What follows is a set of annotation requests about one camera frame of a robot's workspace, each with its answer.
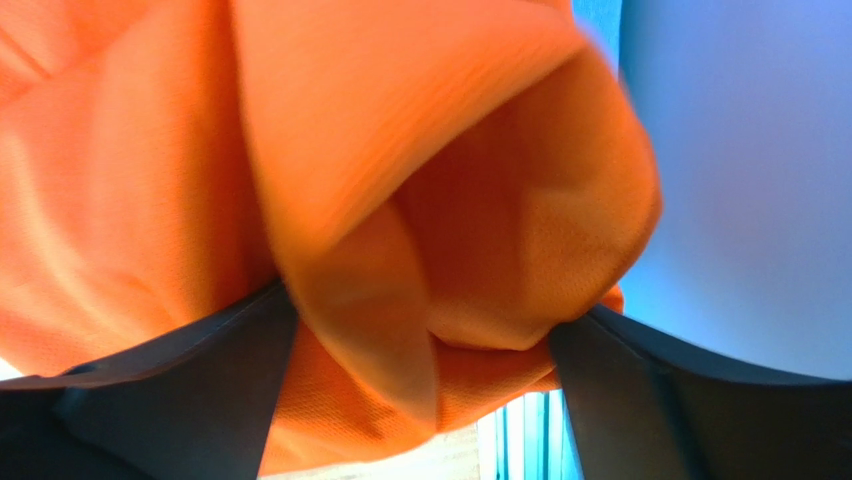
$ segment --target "garment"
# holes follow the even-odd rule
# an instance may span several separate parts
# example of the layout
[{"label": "garment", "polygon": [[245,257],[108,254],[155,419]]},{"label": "garment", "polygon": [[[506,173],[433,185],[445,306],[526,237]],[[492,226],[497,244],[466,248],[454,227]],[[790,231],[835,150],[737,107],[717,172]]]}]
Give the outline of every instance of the garment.
[{"label": "garment", "polygon": [[63,369],[281,275],[263,473],[372,460],[556,387],[550,328],[659,216],[564,2],[0,2],[0,356]]}]

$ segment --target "orange cloth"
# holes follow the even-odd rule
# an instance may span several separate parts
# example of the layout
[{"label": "orange cloth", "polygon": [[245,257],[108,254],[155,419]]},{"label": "orange cloth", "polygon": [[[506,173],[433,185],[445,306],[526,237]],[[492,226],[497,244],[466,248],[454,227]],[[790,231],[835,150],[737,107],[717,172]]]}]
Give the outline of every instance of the orange cloth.
[{"label": "orange cloth", "polygon": [[55,374],[280,272],[264,473],[555,387],[543,337],[660,203],[566,2],[0,1],[0,356]]}]

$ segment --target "orange shirt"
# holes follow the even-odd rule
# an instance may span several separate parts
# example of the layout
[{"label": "orange shirt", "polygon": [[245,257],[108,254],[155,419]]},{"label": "orange shirt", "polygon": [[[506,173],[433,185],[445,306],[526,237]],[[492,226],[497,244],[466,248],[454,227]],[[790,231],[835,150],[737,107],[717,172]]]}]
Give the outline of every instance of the orange shirt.
[{"label": "orange shirt", "polygon": [[264,473],[554,388],[542,339],[620,307],[660,204],[565,2],[0,1],[0,356],[55,374],[280,274]]}]

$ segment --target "wooden floor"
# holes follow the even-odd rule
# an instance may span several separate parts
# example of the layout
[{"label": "wooden floor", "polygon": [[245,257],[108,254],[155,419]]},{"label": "wooden floor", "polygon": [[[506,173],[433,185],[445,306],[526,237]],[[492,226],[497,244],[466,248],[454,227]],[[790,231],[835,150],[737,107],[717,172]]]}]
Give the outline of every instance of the wooden floor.
[{"label": "wooden floor", "polygon": [[477,447],[476,427],[470,426],[380,462],[273,475],[264,480],[480,480]]}]

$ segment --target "orange fabric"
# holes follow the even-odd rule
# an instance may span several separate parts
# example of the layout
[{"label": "orange fabric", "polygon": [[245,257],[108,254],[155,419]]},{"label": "orange fabric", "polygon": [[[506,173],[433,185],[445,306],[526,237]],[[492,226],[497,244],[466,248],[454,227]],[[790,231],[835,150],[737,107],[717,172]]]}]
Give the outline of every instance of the orange fabric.
[{"label": "orange fabric", "polygon": [[264,473],[553,388],[638,256],[650,147],[559,1],[0,2],[0,356],[55,374],[280,274]]}]

